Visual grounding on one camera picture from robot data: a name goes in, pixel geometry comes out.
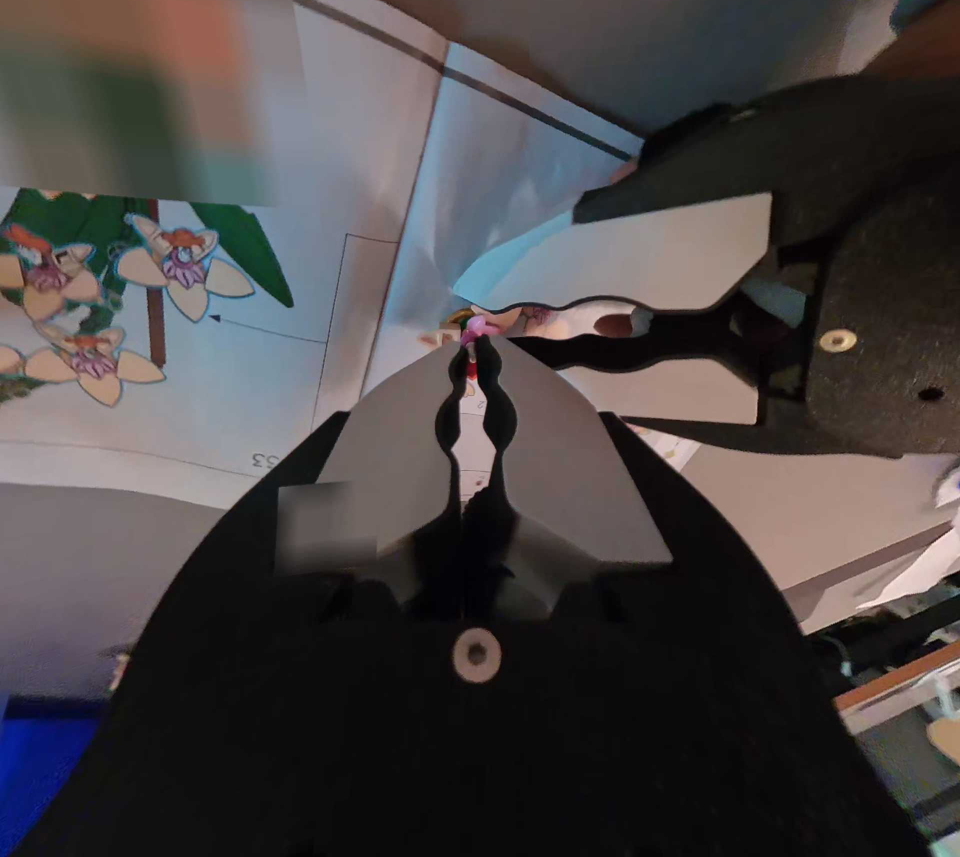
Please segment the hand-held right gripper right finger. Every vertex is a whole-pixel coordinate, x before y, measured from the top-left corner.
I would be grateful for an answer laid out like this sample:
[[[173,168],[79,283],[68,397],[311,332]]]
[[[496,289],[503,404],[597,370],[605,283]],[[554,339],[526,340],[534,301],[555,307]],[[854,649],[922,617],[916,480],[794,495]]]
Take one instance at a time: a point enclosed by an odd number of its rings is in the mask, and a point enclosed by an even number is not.
[[[474,345],[486,490],[496,537],[495,611],[553,611],[570,586],[658,571],[673,555],[593,404],[509,338]]]

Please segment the small toy brick orchid flower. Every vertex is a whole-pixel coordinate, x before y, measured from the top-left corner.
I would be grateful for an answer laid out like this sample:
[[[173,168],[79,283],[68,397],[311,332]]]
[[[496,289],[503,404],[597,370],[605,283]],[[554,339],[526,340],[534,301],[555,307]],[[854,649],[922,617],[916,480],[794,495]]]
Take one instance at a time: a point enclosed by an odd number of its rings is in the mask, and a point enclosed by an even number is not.
[[[468,362],[465,368],[465,384],[461,399],[476,395],[478,391],[476,340],[482,336],[516,336],[522,334],[527,313],[522,309],[512,309],[502,313],[493,313],[475,305],[451,313],[436,328],[420,333],[416,340],[419,345],[433,351],[446,344],[466,347]]]

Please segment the toy brick instruction booklet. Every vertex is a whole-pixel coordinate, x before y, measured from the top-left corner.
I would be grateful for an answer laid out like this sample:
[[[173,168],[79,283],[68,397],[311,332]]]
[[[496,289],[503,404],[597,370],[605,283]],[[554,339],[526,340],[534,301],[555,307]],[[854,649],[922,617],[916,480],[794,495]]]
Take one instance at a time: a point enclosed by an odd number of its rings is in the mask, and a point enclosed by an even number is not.
[[[227,508],[412,363],[463,269],[642,138],[378,0],[294,0],[276,206],[2,177],[2,484]]]

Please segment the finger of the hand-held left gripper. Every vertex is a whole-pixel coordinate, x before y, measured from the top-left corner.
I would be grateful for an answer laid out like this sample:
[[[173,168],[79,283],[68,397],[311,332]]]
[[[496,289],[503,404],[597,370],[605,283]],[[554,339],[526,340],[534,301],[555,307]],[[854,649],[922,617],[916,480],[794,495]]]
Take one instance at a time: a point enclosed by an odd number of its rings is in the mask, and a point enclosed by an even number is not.
[[[511,338],[554,341],[578,336],[630,338],[649,324],[649,312],[522,312]],[[711,359],[667,359],[640,371],[608,373],[574,366],[560,375],[598,411],[623,418],[755,424],[759,395]]]
[[[759,192],[591,223],[568,211],[483,253],[452,292],[489,311],[606,299],[708,310],[762,261],[772,206]]]

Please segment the grey desk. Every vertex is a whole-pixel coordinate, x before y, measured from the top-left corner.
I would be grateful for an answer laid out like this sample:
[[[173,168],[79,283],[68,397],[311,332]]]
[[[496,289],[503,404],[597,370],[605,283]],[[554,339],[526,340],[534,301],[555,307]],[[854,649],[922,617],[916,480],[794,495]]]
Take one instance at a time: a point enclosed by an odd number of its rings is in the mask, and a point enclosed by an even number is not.
[[[381,0],[635,132],[713,101],[849,73],[882,46],[895,0]],[[833,623],[855,582],[946,527],[921,506],[944,461],[695,455],[799,613]]]

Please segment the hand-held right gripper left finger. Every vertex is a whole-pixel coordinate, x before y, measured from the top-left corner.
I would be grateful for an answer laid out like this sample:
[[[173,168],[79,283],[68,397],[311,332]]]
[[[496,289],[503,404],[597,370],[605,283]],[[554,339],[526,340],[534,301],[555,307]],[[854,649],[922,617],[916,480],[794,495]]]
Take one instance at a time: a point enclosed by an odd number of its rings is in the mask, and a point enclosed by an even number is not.
[[[407,604],[422,587],[414,533],[459,510],[459,474],[438,439],[441,408],[459,395],[444,344],[379,383],[350,411],[316,475],[278,491],[277,575],[377,580]]]

